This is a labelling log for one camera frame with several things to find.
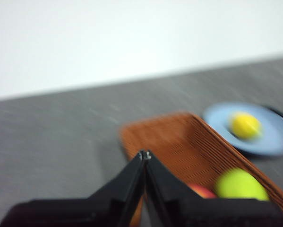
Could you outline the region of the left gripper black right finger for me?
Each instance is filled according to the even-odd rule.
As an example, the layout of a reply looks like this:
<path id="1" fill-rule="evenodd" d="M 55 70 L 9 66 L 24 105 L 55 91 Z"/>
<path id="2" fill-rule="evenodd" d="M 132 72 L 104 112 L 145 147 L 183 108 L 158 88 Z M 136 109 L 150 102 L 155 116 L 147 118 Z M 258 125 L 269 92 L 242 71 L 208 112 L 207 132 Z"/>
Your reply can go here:
<path id="1" fill-rule="evenodd" d="M 283 227 L 283 212 L 256 199 L 205 199 L 145 152 L 146 201 L 154 227 Z"/>

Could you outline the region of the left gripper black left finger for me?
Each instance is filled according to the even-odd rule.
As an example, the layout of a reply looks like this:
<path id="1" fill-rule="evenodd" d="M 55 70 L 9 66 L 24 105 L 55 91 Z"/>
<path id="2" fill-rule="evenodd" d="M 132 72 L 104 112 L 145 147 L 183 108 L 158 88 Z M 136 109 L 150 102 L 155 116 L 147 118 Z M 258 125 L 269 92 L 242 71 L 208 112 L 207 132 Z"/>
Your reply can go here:
<path id="1" fill-rule="evenodd" d="M 2 227 L 128 227 L 144 190 L 145 152 L 87 198 L 32 200 L 14 205 Z"/>

